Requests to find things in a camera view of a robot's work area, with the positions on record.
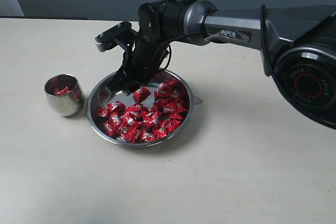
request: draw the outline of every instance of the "metal plate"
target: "metal plate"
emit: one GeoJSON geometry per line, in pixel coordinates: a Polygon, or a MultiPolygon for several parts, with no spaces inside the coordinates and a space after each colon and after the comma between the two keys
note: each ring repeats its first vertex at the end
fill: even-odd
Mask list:
{"type": "Polygon", "coordinates": [[[103,80],[101,80],[96,87],[93,89],[91,92],[89,99],[88,99],[88,105],[87,105],[87,117],[89,119],[89,123],[94,129],[94,131],[100,135],[103,139],[114,143],[118,145],[122,145],[125,147],[147,147],[147,146],[152,146],[155,144],[162,143],[163,141],[166,141],[175,135],[177,135],[183,128],[184,126],[188,123],[191,114],[193,112],[193,107],[194,107],[194,98],[193,94],[191,92],[191,89],[187,85],[187,83],[178,75],[174,74],[173,72],[170,72],[168,70],[162,71],[159,73],[146,87],[151,90],[152,94],[142,102],[142,104],[146,105],[147,107],[151,108],[154,103],[154,91],[157,90],[159,85],[163,81],[168,81],[168,80],[174,80],[177,79],[179,83],[175,86],[175,90],[177,92],[184,92],[187,93],[187,99],[189,101],[189,109],[188,112],[185,116],[185,119],[183,123],[178,127],[174,132],[170,133],[166,137],[163,137],[157,141],[151,142],[151,143],[129,143],[127,141],[124,141],[121,137],[114,139],[112,137],[109,137],[108,135],[105,134],[102,125],[103,122],[100,118],[96,118],[92,116],[93,111],[95,111],[98,108],[105,107],[107,108],[108,103],[120,101],[124,103],[126,106],[130,106],[134,104],[134,99],[133,95],[126,96],[122,93],[122,91],[119,91],[117,93],[108,93],[108,90],[106,89],[106,84],[109,83],[113,79],[113,76],[115,73],[110,74],[109,76],[105,77],[103,80]]]}

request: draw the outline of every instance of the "stainless steel cup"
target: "stainless steel cup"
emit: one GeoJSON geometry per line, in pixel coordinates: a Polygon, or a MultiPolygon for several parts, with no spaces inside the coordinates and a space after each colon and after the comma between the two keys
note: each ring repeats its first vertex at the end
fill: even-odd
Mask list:
{"type": "Polygon", "coordinates": [[[59,74],[49,79],[44,90],[50,107],[61,116],[71,116],[79,113],[83,107],[85,98],[78,80],[70,74],[59,74]],[[69,93],[55,95],[56,89],[62,90],[69,87],[69,93]]]}

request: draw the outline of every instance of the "red ring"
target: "red ring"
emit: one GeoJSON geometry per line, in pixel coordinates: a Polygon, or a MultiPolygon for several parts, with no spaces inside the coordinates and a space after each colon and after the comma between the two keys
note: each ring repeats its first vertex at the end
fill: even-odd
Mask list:
{"type": "Polygon", "coordinates": [[[322,94],[322,85],[321,85],[321,82],[319,79],[317,79],[315,76],[312,76],[311,74],[307,74],[307,73],[302,73],[302,74],[299,74],[298,76],[296,76],[295,78],[295,81],[294,81],[294,87],[295,89],[300,93],[300,95],[304,96],[304,97],[307,97],[307,98],[316,98],[316,97],[319,97],[321,94],[322,94]],[[299,89],[298,89],[298,78],[302,77],[302,76],[309,76],[311,78],[313,78],[318,84],[319,84],[319,87],[320,87],[320,91],[318,94],[316,95],[306,95],[306,94],[303,94],[299,89]]]}

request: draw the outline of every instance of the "white table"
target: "white table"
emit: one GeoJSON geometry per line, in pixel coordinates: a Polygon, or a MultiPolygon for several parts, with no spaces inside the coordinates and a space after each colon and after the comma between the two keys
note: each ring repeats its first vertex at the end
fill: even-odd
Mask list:
{"type": "Polygon", "coordinates": [[[71,73],[88,96],[121,64],[93,41],[115,24],[0,19],[1,224],[335,223],[336,131],[281,97],[257,51],[172,45],[204,102],[167,143],[123,148],[56,115],[45,81],[71,73]]]}

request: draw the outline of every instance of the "robotic arm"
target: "robotic arm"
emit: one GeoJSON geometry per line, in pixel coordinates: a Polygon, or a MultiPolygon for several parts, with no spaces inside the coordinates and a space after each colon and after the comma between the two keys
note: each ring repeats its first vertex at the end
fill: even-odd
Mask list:
{"type": "Polygon", "coordinates": [[[264,72],[308,118],[336,129],[336,6],[218,10],[209,1],[163,0],[139,8],[139,32],[122,22],[95,38],[100,51],[119,45],[123,63],[110,90],[130,94],[171,57],[170,43],[230,43],[261,52],[264,72]]]}

